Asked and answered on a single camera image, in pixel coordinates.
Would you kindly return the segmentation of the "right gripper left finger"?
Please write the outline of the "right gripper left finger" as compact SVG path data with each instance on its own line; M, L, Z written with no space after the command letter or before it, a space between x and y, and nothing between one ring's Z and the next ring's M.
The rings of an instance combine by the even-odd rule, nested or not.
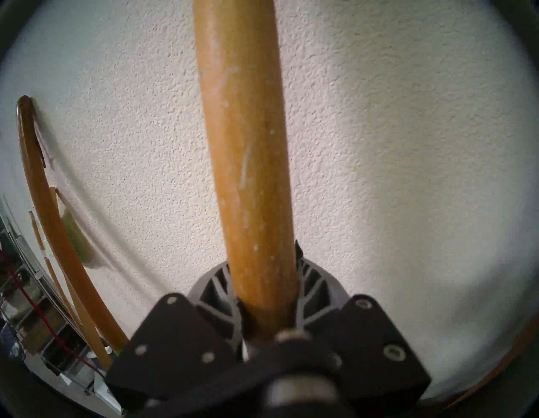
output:
M165 294L125 345L105 383L121 407L147 407L186 392L240 358L242 325L228 264L185 296Z

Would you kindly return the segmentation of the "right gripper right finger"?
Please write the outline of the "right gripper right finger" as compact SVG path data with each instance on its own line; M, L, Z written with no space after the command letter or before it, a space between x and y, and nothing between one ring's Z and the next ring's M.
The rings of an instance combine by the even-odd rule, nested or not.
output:
M295 242L299 296L296 327L331 351L348 401L418 401L431 377L381 305L349 296Z

